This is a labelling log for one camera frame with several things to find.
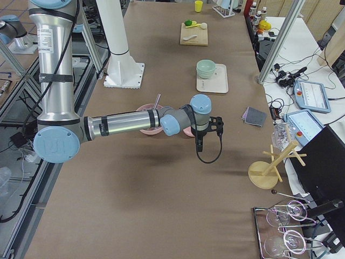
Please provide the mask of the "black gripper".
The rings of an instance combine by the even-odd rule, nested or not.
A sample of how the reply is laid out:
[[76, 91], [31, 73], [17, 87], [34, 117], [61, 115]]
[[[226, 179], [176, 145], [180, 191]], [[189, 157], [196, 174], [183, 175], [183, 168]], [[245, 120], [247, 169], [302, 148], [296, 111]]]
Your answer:
[[196, 151], [202, 152], [203, 151], [203, 137], [204, 133], [202, 132], [196, 132]]

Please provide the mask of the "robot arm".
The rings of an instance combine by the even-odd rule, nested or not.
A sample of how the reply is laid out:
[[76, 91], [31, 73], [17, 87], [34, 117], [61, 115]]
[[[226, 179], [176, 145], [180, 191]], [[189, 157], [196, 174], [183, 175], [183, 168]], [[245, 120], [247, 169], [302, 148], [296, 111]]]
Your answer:
[[29, 16], [37, 28], [42, 113], [33, 149], [43, 160], [64, 163], [81, 144], [97, 137], [162, 127], [168, 136], [190, 127], [196, 151], [215, 121], [211, 100], [198, 94], [179, 109], [169, 106], [88, 117], [75, 100], [72, 33], [81, 16], [81, 1], [29, 1]]

